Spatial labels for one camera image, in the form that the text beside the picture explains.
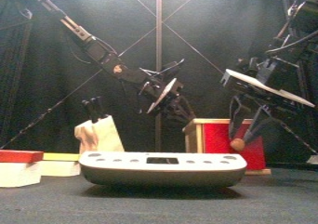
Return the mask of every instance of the red block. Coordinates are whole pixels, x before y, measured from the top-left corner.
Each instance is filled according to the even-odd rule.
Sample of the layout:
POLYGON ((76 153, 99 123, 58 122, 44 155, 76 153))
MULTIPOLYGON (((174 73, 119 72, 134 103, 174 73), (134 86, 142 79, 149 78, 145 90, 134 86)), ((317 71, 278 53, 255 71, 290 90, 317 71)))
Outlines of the red block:
MULTIPOLYGON (((266 168, 262 137, 246 145, 242 152, 237 152, 229 139, 229 119, 194 119, 185 128, 186 152, 239 153, 247 162, 247 170, 266 168)), ((251 120, 245 120, 237 134, 242 138, 251 120)))
POLYGON ((44 159, 44 152, 0 150, 0 163, 32 163, 44 159))

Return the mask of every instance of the diagonal wire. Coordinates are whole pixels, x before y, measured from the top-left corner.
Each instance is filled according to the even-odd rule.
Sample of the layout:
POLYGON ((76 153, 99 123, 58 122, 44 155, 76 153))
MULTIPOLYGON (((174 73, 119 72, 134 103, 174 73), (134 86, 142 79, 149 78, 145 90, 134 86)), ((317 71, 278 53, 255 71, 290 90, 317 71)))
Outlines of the diagonal wire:
MULTIPOLYGON (((153 13, 153 11, 150 10, 150 8, 146 6, 146 4, 141 1, 137 0, 141 5, 146 8, 146 10, 151 13, 151 15, 157 18, 155 14, 153 13)), ((166 21, 169 20, 169 18, 171 18, 171 16, 185 7, 185 5, 190 2, 191 0, 186 0, 186 2, 174 10, 174 12, 165 18, 163 20, 163 24, 166 25, 166 27, 175 33, 175 35, 183 40, 183 42, 190 46, 190 48, 202 56, 202 58, 209 62, 209 64, 221 72, 223 73, 223 71, 219 69, 219 67, 209 60, 209 58, 203 55, 203 53, 194 47, 194 45, 191 45, 187 40, 171 29, 171 27, 169 27, 169 25, 166 24, 166 21)), ((119 57, 149 36, 149 34, 155 30, 157 27, 154 27, 133 44, 131 46, 119 54, 119 57)))

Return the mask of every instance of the dark floor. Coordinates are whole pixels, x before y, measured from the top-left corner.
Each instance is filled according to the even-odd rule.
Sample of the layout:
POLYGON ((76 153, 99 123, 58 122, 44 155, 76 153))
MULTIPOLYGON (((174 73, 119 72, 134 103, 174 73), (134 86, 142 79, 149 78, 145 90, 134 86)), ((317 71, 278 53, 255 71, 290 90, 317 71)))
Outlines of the dark floor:
POLYGON ((110 188, 83 176, 0 189, 0 219, 14 223, 318 223, 318 172, 273 168, 218 190, 110 188))

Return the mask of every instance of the black backdrop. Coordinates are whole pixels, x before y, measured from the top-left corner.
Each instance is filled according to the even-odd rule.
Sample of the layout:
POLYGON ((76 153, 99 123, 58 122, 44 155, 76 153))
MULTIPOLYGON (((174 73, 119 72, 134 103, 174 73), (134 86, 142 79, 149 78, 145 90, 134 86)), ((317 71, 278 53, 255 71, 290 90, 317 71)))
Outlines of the black backdrop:
MULTIPOLYGON (((124 52, 122 58, 130 69, 142 67, 155 71, 157 0, 51 1, 119 54, 124 52)), ((99 70, 96 65, 76 59, 71 51, 82 60, 88 60, 67 39, 62 24, 35 0, 20 0, 20 3, 32 11, 34 18, 8 138, 99 70)), ((282 0, 163 0, 163 20, 162 62, 186 59, 178 79, 185 84, 183 93, 197 116, 229 118, 234 94, 221 86, 222 74, 227 68, 235 70, 239 58, 262 57, 285 23, 282 0)), ((292 90, 298 93, 297 80, 292 81, 292 90)), ((76 152, 79 141, 74 137, 74 128, 87 120, 80 102, 95 96, 104 98, 106 111, 115 118, 126 151, 154 151, 154 118, 137 113, 134 90, 130 86, 123 89, 106 72, 8 145, 8 149, 76 152)), ((297 133, 309 138, 305 120, 304 116, 297 117, 297 123, 292 125, 297 133)), ((185 125, 163 121, 163 152, 185 151, 185 125)), ((297 161, 309 157, 309 151, 279 127, 270 127, 267 133, 269 161, 297 161)))

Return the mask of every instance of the white object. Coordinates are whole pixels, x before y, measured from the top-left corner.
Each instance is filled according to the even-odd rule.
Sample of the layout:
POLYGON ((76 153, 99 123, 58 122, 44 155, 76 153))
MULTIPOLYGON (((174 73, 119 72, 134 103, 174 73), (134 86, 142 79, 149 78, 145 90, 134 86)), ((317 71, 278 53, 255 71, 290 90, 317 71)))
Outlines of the white object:
POLYGON ((246 170, 239 154, 163 152, 86 152, 82 174, 102 185, 229 187, 246 170))
POLYGON ((40 162, 0 163, 0 187, 16 188, 40 183, 40 162))
POLYGON ((75 137, 80 141, 79 153, 87 151, 123 152, 123 144, 115 128, 114 117, 87 121, 75 127, 75 137))

